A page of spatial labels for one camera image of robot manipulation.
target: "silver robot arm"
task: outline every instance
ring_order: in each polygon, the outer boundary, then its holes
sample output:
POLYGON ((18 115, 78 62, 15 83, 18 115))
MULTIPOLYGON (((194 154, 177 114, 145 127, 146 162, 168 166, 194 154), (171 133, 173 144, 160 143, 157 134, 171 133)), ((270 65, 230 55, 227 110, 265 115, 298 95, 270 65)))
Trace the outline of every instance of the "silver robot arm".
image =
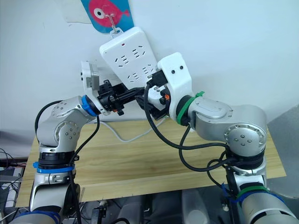
POLYGON ((59 224, 75 211, 80 186, 71 181, 75 178, 74 161, 77 141, 84 124, 99 114, 111 111, 123 115, 124 105, 142 95, 143 88, 128 90, 124 85, 112 86, 108 80, 99 85, 97 67, 82 63, 82 81, 86 95, 67 99, 54 105, 50 117, 37 129, 39 160, 30 197, 30 212, 13 220, 12 224, 59 224))
POLYGON ((266 115, 253 105, 229 106, 192 92, 188 68, 179 53, 158 62, 158 72, 147 84, 164 85, 169 116, 180 125, 190 125, 206 140, 228 145, 226 157, 239 162, 226 166, 227 181, 240 203, 248 224, 299 224, 284 202, 266 189, 266 115))

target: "pink fish drawing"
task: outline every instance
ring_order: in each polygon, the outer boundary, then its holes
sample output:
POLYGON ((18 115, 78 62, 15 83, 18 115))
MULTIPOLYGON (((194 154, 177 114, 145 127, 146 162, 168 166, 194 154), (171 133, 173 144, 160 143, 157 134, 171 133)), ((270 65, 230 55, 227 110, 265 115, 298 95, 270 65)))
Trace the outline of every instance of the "pink fish drawing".
POLYGON ((123 14, 130 16, 128 10, 122 12, 109 0, 91 0, 89 2, 88 8, 94 20, 104 27, 111 27, 112 25, 109 17, 106 15, 113 15, 112 19, 115 25, 119 23, 123 14))

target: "wooden table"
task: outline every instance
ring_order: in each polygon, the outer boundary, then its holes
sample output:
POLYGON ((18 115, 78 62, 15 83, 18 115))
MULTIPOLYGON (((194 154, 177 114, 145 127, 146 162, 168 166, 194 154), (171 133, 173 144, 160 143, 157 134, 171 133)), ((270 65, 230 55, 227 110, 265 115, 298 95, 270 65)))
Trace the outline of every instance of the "wooden table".
MULTIPOLYGON (((124 139, 131 139, 150 126, 147 121, 109 123, 124 139)), ((85 125, 78 146, 89 137, 96 125, 85 125)), ((166 120, 159 130, 171 141, 179 143, 185 127, 166 120)), ((195 132, 189 133, 185 145, 207 143, 195 132)), ((186 160, 196 167, 205 167, 209 160, 218 158, 224 149, 211 147, 185 151, 186 160)), ((267 178, 286 176, 285 170, 268 133, 267 178)), ((35 170, 32 163, 38 160, 36 139, 25 169, 17 200, 17 207, 28 206, 35 170)), ((206 173, 193 172, 180 161, 178 150, 163 143, 156 134, 149 134, 130 143, 120 142, 104 125, 80 152, 76 162, 75 183, 81 186, 81 201, 94 201, 125 196, 143 195, 179 189, 213 185, 206 173)), ((211 172, 219 182, 225 181, 225 170, 211 172)))

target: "power strip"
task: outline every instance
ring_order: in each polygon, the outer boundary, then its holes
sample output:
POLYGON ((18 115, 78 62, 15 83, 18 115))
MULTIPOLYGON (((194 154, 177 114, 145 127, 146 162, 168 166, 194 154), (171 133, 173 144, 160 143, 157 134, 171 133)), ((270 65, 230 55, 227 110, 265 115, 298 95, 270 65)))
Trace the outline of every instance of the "power strip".
POLYGON ((103 59, 128 89, 145 87, 157 61, 145 33, 133 27, 100 47, 103 59))

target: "green ring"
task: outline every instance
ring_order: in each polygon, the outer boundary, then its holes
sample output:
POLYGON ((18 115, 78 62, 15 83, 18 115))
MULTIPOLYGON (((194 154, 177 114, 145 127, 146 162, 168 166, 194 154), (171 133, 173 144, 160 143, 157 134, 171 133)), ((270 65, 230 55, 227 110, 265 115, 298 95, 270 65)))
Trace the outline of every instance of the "green ring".
POLYGON ((195 95, 195 97, 192 97, 192 98, 188 99, 188 101, 184 104, 184 106, 183 106, 182 109, 179 111, 178 116, 177 116, 177 123, 178 123, 179 125, 182 125, 182 123, 181 123, 181 119, 182 119, 184 113, 188 110, 188 108, 189 108, 190 104, 193 102, 193 100, 195 100, 197 97, 202 97, 202 95, 203 95, 204 93, 205 93, 205 92, 203 92, 203 91, 197 93, 197 94, 195 95))
POLYGON ((237 198, 241 197, 243 194, 252 191, 252 190, 265 190, 267 192, 269 192, 268 189, 266 189, 264 186, 252 186, 252 187, 247 187, 244 188, 243 190, 240 191, 240 193, 237 195, 237 198))

